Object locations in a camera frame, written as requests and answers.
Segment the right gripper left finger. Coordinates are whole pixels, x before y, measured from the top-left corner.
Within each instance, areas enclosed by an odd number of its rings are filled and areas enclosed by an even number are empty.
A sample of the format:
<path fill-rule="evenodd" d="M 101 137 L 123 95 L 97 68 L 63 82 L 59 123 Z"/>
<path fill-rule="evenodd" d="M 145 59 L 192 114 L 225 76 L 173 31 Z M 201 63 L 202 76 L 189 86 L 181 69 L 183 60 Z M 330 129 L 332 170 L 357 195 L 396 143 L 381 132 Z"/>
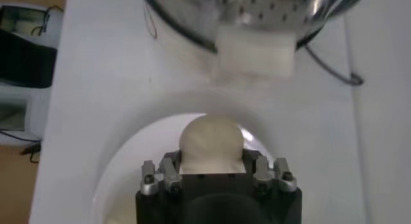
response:
<path fill-rule="evenodd" d="M 152 160 L 145 160 L 141 166 L 142 179 L 140 193 L 155 195 L 162 187 L 167 193 L 177 194 L 182 189 L 182 175 L 179 173 L 181 152 L 179 150 L 165 153 L 155 168 Z"/>

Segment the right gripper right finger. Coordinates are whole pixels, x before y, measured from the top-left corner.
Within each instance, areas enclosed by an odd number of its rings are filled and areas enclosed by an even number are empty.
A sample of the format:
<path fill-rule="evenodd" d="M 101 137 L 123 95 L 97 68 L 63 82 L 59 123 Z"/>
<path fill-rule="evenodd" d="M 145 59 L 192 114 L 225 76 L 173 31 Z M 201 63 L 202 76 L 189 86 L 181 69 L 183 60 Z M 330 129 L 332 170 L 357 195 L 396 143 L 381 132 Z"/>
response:
<path fill-rule="evenodd" d="M 272 163 L 258 150 L 243 150 L 245 171 L 252 175 L 253 186 L 260 193 L 268 193 L 275 183 L 285 193 L 297 190 L 297 179 L 285 158 L 276 158 Z"/>

